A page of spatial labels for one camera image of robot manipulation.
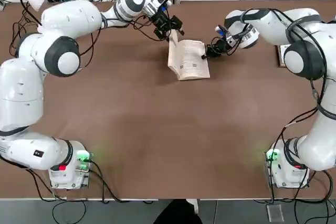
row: green led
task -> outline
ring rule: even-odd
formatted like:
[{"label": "green led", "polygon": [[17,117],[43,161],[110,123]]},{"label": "green led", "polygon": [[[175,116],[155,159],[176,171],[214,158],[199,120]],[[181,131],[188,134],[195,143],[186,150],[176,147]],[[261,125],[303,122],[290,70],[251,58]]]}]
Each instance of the green led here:
[{"label": "green led", "polygon": [[88,170],[89,169],[89,167],[87,165],[80,165],[79,168],[82,169],[82,170]]},{"label": "green led", "polygon": [[79,161],[88,162],[88,161],[90,161],[90,153],[88,153],[87,151],[78,151],[77,152],[77,159]]},{"label": "green led", "polygon": [[267,159],[271,159],[273,155],[273,160],[276,161],[280,158],[280,151],[278,149],[270,149],[267,153]]}]

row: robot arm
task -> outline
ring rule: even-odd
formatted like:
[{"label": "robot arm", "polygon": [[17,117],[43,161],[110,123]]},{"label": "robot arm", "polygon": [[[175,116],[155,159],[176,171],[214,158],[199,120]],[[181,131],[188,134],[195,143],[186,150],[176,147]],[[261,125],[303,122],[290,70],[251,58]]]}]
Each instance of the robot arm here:
[{"label": "robot arm", "polygon": [[[31,3],[40,8],[42,2]],[[44,10],[39,33],[22,37],[15,59],[0,68],[0,156],[34,169],[47,169],[53,188],[77,189],[88,184],[89,166],[79,159],[90,155],[77,141],[30,132],[43,114],[43,80],[51,73],[69,77],[77,73],[80,53],[76,38],[108,27],[124,27],[144,12],[166,37],[170,29],[182,31],[175,16],[164,9],[168,0],[118,0],[107,12],[91,2],[77,0]]]},{"label": "robot arm", "polygon": [[170,29],[183,34],[182,22],[164,13],[170,5],[169,0],[118,0],[106,12],[100,12],[87,0],[55,5],[43,11],[39,33],[21,40],[17,57],[33,55],[42,71],[59,77],[72,76],[80,66],[76,38],[109,27],[125,27],[142,12],[156,26],[154,32],[160,39],[164,39]]},{"label": "robot arm", "polygon": [[304,177],[303,171],[333,168],[336,162],[336,24],[323,23],[319,13],[309,8],[289,10],[284,14],[274,9],[234,10],[224,24],[223,41],[226,42],[226,38],[243,39],[242,48],[253,46],[257,33],[273,45],[290,44],[284,61],[297,76],[317,80],[327,72],[324,96],[317,105],[318,116],[308,135],[288,139],[285,144],[279,141],[277,146],[274,143],[269,151],[277,150],[278,159],[273,161],[272,175],[278,187],[297,188],[301,181],[305,186],[308,177]]}]

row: floor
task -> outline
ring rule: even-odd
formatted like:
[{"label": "floor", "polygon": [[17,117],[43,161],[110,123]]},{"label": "floor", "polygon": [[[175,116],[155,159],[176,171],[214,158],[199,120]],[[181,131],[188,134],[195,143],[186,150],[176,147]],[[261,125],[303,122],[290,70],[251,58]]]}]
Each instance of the floor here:
[{"label": "floor", "polygon": [[[87,202],[87,213],[79,224],[151,224],[169,204],[170,200],[155,201],[146,205],[141,201],[119,204],[111,202]],[[200,201],[199,216],[203,224],[267,224],[266,206],[252,200],[219,201],[216,221],[214,222],[216,201]],[[0,219],[3,224],[52,224],[51,210],[54,203],[34,201],[0,201]],[[298,218],[304,224],[312,216],[325,216],[325,205],[306,205],[298,203]],[[293,204],[282,205],[285,223],[295,224]],[[66,203],[55,210],[55,217],[60,224],[76,222],[83,213],[82,203]],[[325,223],[326,219],[312,220],[309,224]],[[336,217],[330,224],[336,224]]]}]

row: open book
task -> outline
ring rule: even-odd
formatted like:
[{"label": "open book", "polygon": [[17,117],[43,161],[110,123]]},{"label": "open book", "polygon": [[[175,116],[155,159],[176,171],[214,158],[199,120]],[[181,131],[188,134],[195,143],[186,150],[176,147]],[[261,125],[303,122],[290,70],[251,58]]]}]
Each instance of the open book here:
[{"label": "open book", "polygon": [[204,43],[196,40],[178,41],[176,30],[169,36],[168,67],[179,81],[210,78],[208,62],[202,59]]}]

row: table surface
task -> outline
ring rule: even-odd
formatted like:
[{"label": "table surface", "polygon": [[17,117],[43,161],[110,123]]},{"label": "table surface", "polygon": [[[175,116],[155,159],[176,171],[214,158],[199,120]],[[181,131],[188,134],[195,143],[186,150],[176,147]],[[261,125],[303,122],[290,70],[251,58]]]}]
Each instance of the table surface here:
[{"label": "table surface", "polygon": [[[329,21],[335,4],[183,2],[172,6],[170,14],[183,21],[184,39],[209,43],[214,28],[233,9],[311,7]],[[12,23],[21,11],[20,5],[9,4],[0,12],[1,61],[9,58]],[[154,36],[153,29],[145,31]],[[89,36],[78,41],[80,51],[90,45]],[[46,78],[44,116],[31,128],[82,142],[122,198],[269,198],[263,152],[287,122],[314,107],[309,82],[279,68],[275,47],[263,39],[251,49],[210,60],[206,80],[177,81],[167,67],[167,53],[167,42],[151,41],[132,27],[103,30],[88,68],[67,79]],[[312,122],[292,126],[285,136],[306,134]],[[3,162],[0,169],[5,171],[0,198],[38,197],[24,170]],[[299,196],[321,198],[328,186],[317,174]],[[89,189],[57,193],[99,198],[101,184],[92,178]],[[294,194],[276,190],[277,197]]]}]

